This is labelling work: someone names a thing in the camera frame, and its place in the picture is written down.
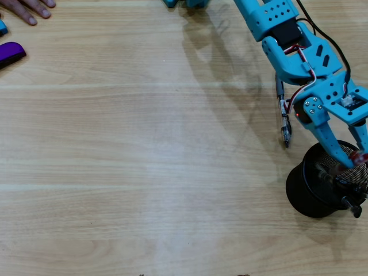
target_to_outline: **black wire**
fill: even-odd
[[[316,35],[316,28],[315,28],[315,26],[308,19],[306,19],[306,18],[299,18],[299,19],[297,19],[297,22],[298,21],[306,21],[306,22],[308,22],[312,26],[312,28],[313,28],[313,34]]]
[[[350,65],[349,65],[349,62],[347,61],[343,51],[341,50],[341,48],[338,46],[338,44],[332,39],[330,38],[327,34],[325,34],[314,22],[313,20],[311,19],[311,17],[309,16],[307,10],[304,8],[303,4],[301,3],[300,0],[296,0],[301,8],[301,10],[303,11],[303,13],[305,14],[306,18],[310,21],[310,23],[313,24],[313,26],[316,28],[317,32],[319,32],[325,39],[327,39],[335,48],[336,50],[338,51],[341,59],[343,60],[343,63],[345,64],[345,67],[346,67],[346,75],[345,75],[345,82],[346,83],[349,83],[350,81],[350,78],[351,78],[351,68],[350,68]],[[344,91],[344,96],[343,98],[346,97],[347,95],[347,89],[346,91]]]

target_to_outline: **wood grain surface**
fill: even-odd
[[[304,2],[368,85],[368,2]],[[316,140],[292,118],[281,146],[273,68],[232,0],[2,14],[28,58],[0,73],[0,275],[367,275],[367,210],[289,204]]]

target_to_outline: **human hand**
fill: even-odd
[[[49,18],[51,16],[51,13],[42,3],[47,7],[56,6],[54,0],[22,0],[21,2],[19,0],[0,0],[1,6],[18,15],[29,25],[36,25],[37,21],[26,7],[39,14],[42,18]]]

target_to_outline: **black mesh cup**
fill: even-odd
[[[342,150],[350,155],[357,148],[339,141]],[[306,153],[303,162],[291,171],[286,180],[286,194],[293,207],[308,217],[325,217],[337,210],[346,210],[341,203],[343,194],[333,185],[319,179],[319,167],[327,171],[340,163],[330,157],[321,144],[316,144]],[[338,177],[349,183],[359,185],[365,192],[368,188],[368,166],[360,165],[344,171]]]

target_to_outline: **blue object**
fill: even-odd
[[[187,7],[205,7],[210,0],[186,0]],[[167,7],[175,7],[179,0],[163,0]]]
[[[356,87],[350,80],[348,96],[343,98],[346,72],[337,74],[342,68],[341,62],[326,40],[311,33],[304,23],[296,23],[298,11],[291,0],[264,0],[262,6],[257,0],[234,1],[254,39],[262,41],[264,53],[283,82],[300,86],[310,82],[311,68],[316,73],[316,83],[293,101],[296,116],[330,156],[346,167],[354,167],[328,125],[329,113],[345,122],[359,149],[368,152],[365,124],[368,118],[368,90]],[[305,47],[302,52],[308,63],[303,62],[298,54],[288,55],[284,52],[290,44],[293,45],[292,39],[285,39],[289,35],[288,30],[291,30],[290,36],[295,35],[296,31],[295,41],[300,41]]]
[[[0,20],[0,36],[6,35],[8,30],[2,20]]]

